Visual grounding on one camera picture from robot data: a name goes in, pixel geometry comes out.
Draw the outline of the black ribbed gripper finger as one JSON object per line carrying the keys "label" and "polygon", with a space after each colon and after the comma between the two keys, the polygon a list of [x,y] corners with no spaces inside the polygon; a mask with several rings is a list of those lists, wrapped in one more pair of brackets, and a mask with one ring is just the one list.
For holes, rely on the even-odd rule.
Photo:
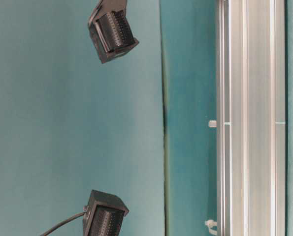
{"label": "black ribbed gripper finger", "polygon": [[139,44],[126,18],[127,0],[100,0],[88,20],[101,63],[122,57]]}
{"label": "black ribbed gripper finger", "polygon": [[116,195],[92,190],[83,216],[84,236],[117,236],[123,218],[129,213]]}

